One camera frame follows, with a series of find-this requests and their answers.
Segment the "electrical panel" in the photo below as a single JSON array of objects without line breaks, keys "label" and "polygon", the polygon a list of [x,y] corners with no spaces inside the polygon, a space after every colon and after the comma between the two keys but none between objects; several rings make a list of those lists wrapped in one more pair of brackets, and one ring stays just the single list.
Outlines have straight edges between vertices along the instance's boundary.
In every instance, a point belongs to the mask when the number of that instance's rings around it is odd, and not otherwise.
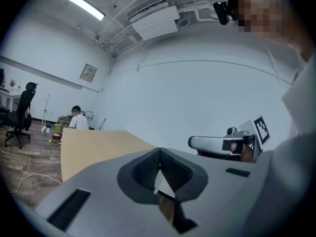
[{"label": "electrical panel", "polygon": [[96,68],[90,66],[89,64],[86,64],[81,73],[80,79],[88,81],[88,82],[92,82],[96,73],[97,73]]}]

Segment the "white desk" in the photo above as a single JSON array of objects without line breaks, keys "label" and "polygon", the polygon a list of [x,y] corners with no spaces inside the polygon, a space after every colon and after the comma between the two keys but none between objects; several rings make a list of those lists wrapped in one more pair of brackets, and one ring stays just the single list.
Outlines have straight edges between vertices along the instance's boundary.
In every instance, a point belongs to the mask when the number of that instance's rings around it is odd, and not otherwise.
[{"label": "white desk", "polygon": [[12,112],[13,110],[13,102],[14,99],[16,98],[20,98],[22,95],[22,91],[20,89],[9,89],[9,93],[5,92],[3,90],[0,90],[0,95],[4,96],[2,99],[4,100],[4,102],[2,102],[2,105],[10,108],[10,111]]}]

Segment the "laminate floor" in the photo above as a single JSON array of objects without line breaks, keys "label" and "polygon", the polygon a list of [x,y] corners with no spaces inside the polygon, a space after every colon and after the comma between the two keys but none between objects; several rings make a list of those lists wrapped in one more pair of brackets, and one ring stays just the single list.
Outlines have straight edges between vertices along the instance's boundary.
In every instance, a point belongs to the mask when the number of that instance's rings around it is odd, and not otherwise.
[{"label": "laminate floor", "polygon": [[[32,174],[44,174],[62,183],[60,166],[60,145],[49,142],[52,138],[54,125],[49,134],[41,133],[41,122],[33,121],[29,141],[21,136],[22,149],[16,138],[12,138],[4,147],[6,131],[9,127],[0,128],[0,173],[11,192],[16,191],[20,181]],[[19,191],[13,196],[34,209],[37,204],[60,184],[46,176],[33,175],[26,178]]]}]

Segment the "human hand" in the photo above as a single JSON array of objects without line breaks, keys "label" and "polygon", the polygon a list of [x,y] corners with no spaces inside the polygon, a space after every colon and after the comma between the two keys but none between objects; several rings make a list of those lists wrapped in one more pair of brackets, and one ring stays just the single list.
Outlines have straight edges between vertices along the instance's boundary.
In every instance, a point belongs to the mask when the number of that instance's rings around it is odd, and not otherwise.
[{"label": "human hand", "polygon": [[231,152],[236,154],[241,154],[242,162],[252,162],[254,152],[253,150],[246,144],[242,143],[242,151],[236,152],[237,143],[235,141],[232,142]]}]

